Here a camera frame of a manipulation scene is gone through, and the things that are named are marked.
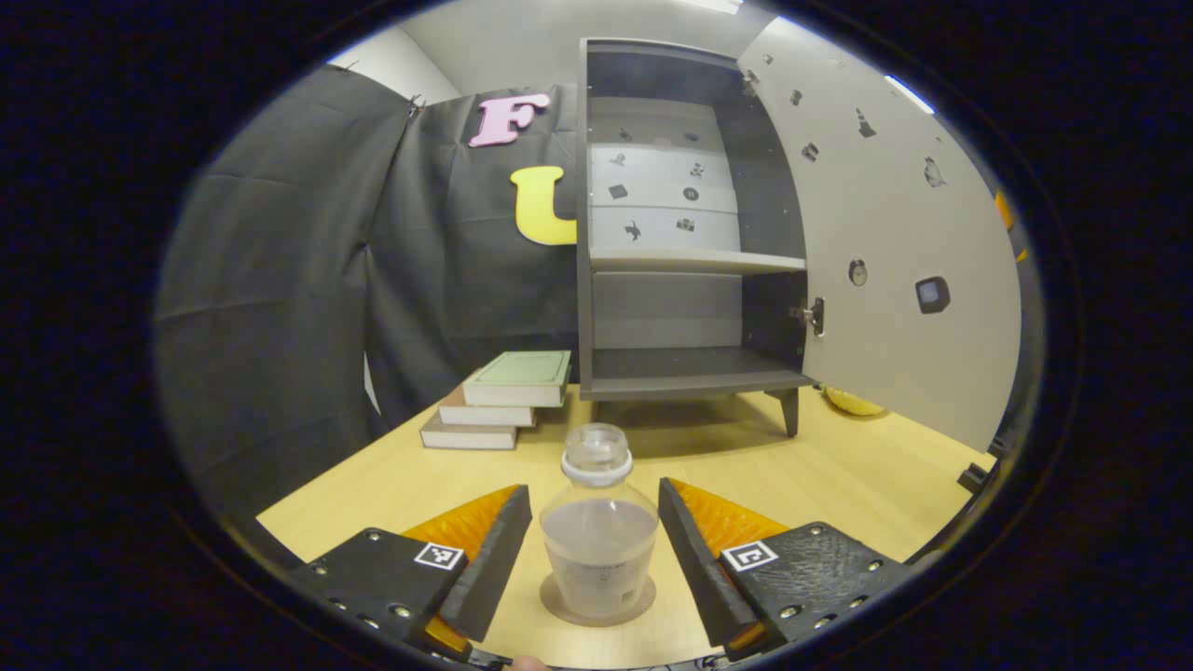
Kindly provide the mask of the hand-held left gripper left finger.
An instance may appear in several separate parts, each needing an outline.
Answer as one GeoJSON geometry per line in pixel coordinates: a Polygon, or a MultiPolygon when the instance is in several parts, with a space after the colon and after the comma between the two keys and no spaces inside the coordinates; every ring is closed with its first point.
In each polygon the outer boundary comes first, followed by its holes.
{"type": "Polygon", "coordinates": [[[511,485],[402,533],[366,527],[289,575],[390,642],[468,658],[486,640],[531,521],[528,486],[511,485]]]}

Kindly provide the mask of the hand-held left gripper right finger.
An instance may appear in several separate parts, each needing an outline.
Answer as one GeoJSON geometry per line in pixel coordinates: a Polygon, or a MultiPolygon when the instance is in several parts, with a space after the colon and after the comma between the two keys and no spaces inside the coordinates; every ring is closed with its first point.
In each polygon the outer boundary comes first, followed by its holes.
{"type": "Polygon", "coordinates": [[[785,527],[679,479],[659,515],[707,641],[730,661],[809,650],[913,575],[823,521],[785,527]]]}

